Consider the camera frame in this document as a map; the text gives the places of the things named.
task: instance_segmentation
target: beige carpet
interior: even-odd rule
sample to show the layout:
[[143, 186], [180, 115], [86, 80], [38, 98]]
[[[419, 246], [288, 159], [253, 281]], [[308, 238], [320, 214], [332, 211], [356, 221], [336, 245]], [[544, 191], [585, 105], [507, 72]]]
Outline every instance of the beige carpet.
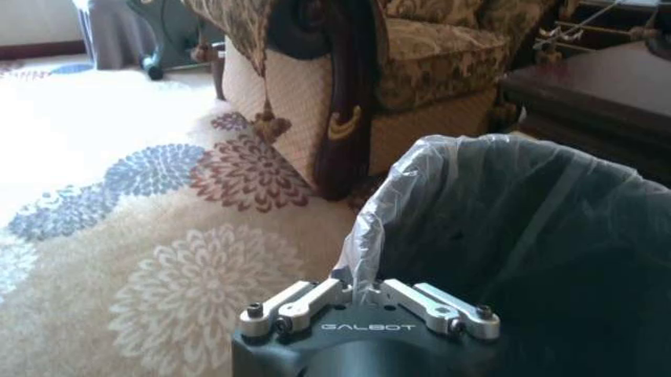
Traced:
[[0, 376], [229, 375], [237, 314], [355, 215], [213, 100], [84, 57], [0, 62]]

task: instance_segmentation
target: wheel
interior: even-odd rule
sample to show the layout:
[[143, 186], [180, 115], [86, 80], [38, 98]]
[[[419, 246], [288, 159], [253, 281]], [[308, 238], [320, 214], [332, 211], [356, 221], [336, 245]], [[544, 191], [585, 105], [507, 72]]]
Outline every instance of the wheel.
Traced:
[[147, 75], [151, 81], [160, 80], [164, 77], [164, 70], [156, 65], [149, 65], [147, 68]]

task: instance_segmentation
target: sofa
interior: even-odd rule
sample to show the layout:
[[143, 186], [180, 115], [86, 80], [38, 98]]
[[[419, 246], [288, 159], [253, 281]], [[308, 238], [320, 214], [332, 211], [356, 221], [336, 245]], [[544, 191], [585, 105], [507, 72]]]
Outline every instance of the sofa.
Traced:
[[327, 199], [421, 136], [492, 131], [497, 78], [560, 12], [560, 0], [183, 1], [227, 35], [227, 100]]

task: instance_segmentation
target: black trash bin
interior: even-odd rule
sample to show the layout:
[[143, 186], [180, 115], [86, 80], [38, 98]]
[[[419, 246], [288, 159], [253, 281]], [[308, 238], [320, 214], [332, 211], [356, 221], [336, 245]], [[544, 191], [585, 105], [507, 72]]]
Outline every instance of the black trash bin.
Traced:
[[357, 303], [395, 278], [493, 308], [491, 375], [671, 375], [671, 192], [628, 167], [513, 136], [425, 137], [356, 218], [345, 265]]

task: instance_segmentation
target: wall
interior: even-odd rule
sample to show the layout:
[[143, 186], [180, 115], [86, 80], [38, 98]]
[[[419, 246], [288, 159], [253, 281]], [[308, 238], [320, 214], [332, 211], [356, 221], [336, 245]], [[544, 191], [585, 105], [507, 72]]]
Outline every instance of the wall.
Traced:
[[78, 39], [72, 0], [0, 0], [0, 46]]

